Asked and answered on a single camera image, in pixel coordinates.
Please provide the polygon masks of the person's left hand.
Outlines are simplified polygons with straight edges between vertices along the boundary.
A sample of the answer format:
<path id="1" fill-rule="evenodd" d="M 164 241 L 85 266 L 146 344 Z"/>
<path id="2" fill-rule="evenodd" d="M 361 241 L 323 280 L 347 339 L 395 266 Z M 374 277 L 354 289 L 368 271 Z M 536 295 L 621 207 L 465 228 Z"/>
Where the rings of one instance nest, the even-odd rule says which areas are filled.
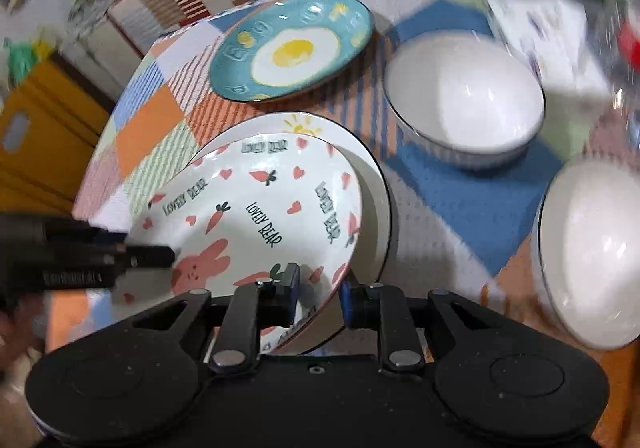
<path id="1" fill-rule="evenodd" d="M 38 341 L 34 320 L 44 309 L 43 296 L 27 295 L 14 309 L 12 315 L 1 314 L 0 370 L 6 372 L 12 364 Z"/>

